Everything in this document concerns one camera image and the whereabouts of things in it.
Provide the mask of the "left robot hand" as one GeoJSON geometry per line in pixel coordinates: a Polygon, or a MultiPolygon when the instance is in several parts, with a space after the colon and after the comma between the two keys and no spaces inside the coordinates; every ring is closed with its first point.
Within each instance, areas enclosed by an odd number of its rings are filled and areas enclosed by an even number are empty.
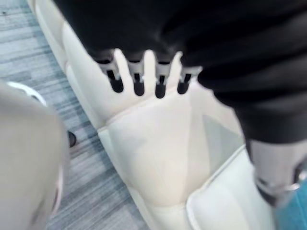
{"type": "Polygon", "coordinates": [[[142,54],[166,66],[182,53],[178,92],[189,80],[231,107],[272,207],[289,202],[307,166],[307,3],[304,0],[57,0],[55,5],[116,92],[123,85],[112,51],[129,61],[136,85],[142,54]]]}

